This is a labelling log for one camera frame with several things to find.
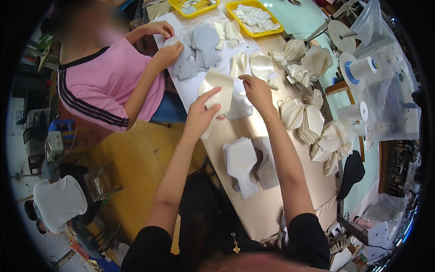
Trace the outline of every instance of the yellow plastic tray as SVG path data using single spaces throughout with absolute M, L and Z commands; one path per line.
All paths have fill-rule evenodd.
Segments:
M 207 11 L 210 11 L 212 9 L 215 9 L 217 6 L 219 6 L 221 3 L 219 0 L 215 0 L 216 4 L 211 6 L 206 6 L 210 3 L 209 0 L 201 0 L 200 2 L 196 3 L 195 5 L 192 5 L 194 8 L 197 9 L 197 11 L 191 13 L 191 14 L 184 14 L 181 9 L 184 3 L 186 3 L 188 0 L 167 0 L 167 2 L 176 10 L 178 11 L 183 17 L 187 19 L 192 19 L 193 17 L 196 17 L 198 15 L 201 15 L 203 13 L 206 13 Z
M 239 18 L 237 18 L 236 14 L 234 14 L 233 10 L 235 10 L 237 8 L 237 6 L 239 4 L 242 4 L 244 6 L 251 6 L 251 7 L 258 7 L 261 8 L 262 10 L 266 11 L 267 13 L 270 14 L 271 16 L 271 20 L 274 24 L 278 23 L 281 25 L 281 27 L 277 30 L 269 30 L 269 31 L 265 31 L 265 32 L 261 32 L 261 33 L 252 33 L 250 32 L 246 26 L 242 23 L 242 21 L 240 21 Z M 237 22 L 240 25 L 240 28 L 243 29 L 243 31 L 246 33 L 246 35 L 248 35 L 249 37 L 252 38 L 258 38 L 258 37 L 262 37 L 262 36 L 267 36 L 270 34 L 276 34 L 276 33 L 281 33 L 284 31 L 284 27 L 282 26 L 282 24 L 275 18 L 275 16 L 273 16 L 272 13 L 270 13 L 270 11 L 267 10 L 267 8 L 264 7 L 264 5 L 258 1 L 253 1 L 253 0 L 245 0 L 245 1 L 237 1 L 237 2 L 231 2 L 225 5 L 225 8 L 228 10 L 228 12 L 230 13 L 230 16 L 233 17 L 233 19 L 236 19 Z

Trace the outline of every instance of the gold bracelet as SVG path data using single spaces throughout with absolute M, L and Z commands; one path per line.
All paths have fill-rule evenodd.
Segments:
M 270 117 L 270 118 L 267 118 L 267 119 L 264 121 L 264 123 L 265 123 L 265 124 L 266 124 L 266 123 L 269 123 L 270 121 L 275 120 L 276 118 L 279 118 L 279 117 L 280 117 L 279 114 L 274 115 L 274 116 L 272 116 L 272 117 Z

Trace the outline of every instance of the black stripe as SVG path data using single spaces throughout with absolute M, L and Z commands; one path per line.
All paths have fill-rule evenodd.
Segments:
M 94 54 L 92 54 L 90 56 L 83 57 L 81 59 L 75 60 L 75 61 L 67 63 L 67 64 L 58 64 L 57 69 L 58 70 L 64 70 L 64 69 L 67 69 L 69 67 L 72 67 L 72 66 L 75 66 L 75 65 L 79 65 L 79 64 L 85 63 L 87 61 L 93 60 L 94 58 L 100 56 L 102 53 L 106 52 L 107 49 L 109 49 L 109 46 L 101 48 L 100 51 L 98 51 L 97 53 L 94 53 Z
M 92 117 L 92 118 L 97 119 L 97 120 L 101 120 L 107 124 L 115 125 L 118 127 L 127 127 L 128 126 L 129 119 L 118 117 L 118 118 L 122 119 L 122 121 L 114 120 L 113 118 L 110 118 L 107 115 L 105 115 L 104 113 L 107 113 L 107 112 L 104 110 L 98 109 L 98 111 L 95 111 L 95 110 L 91 110 L 88 108 L 83 108 L 80 105 L 78 105 L 76 102 L 74 102 L 68 96 L 68 94 L 66 92 L 66 91 L 68 91 L 68 89 L 66 88 L 66 81 L 65 81 L 66 71 L 59 71 L 59 77 L 60 77 L 59 95 L 69 107 L 77 110 L 80 113 L 83 113 L 84 115 L 87 115 L 87 116 Z
M 110 112 L 107 112 L 107 111 L 102 110 L 102 109 L 100 109 L 100 108 L 98 108 L 98 107 L 95 107 L 95 106 L 93 106 L 93 105 L 90 105 L 90 104 L 86 103 L 85 101 L 83 101 L 83 100 L 78 99 L 77 97 L 75 97 L 75 96 L 71 93 L 71 91 L 68 90 L 68 88 L 67 88 L 67 84 L 66 84 L 66 73 L 67 73 L 67 71 L 66 71 L 66 70 L 63 70 L 63 71 L 59 71 L 59 72 L 61 72 L 61 73 L 64 74 L 64 76 L 63 76 L 63 81 L 62 81 L 63 84 L 64 84 L 64 92 L 65 92 L 64 94 L 65 94 L 66 96 L 68 96 L 68 98 L 70 99 L 70 102 L 71 102 L 71 103 L 76 104 L 78 107 L 86 108 L 87 111 L 93 111 L 93 112 L 96 113 L 96 114 L 101 114 L 101 115 L 104 116 L 105 118 L 107 118 L 107 119 L 109 119 L 109 120 L 112 120 L 112 121 L 114 121 L 114 122 L 116 122 L 116 121 L 118 121 L 118 122 L 127 122 L 127 123 L 129 122 L 129 119 L 128 119 L 128 118 L 122 118 L 122 117 L 116 116 L 116 115 L 114 115 L 114 114 L 111 114 Z

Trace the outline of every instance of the white shirt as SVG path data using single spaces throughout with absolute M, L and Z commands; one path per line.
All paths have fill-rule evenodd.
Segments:
M 33 187 L 33 199 L 45 226 L 52 233 L 66 230 L 67 221 L 87 210 L 86 197 L 77 180 L 70 175 L 55 183 L 48 179 L 38 182 Z

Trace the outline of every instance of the blue stool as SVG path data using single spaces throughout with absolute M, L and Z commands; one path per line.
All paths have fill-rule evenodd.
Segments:
M 74 119 L 66 119 L 66 120 L 54 120 L 51 122 L 50 126 L 48 127 L 48 131 L 60 131 L 60 132 L 70 132 L 73 129 L 73 124 L 75 123 Z M 74 135 L 68 135 L 63 137 L 64 140 L 72 140 L 74 139 Z

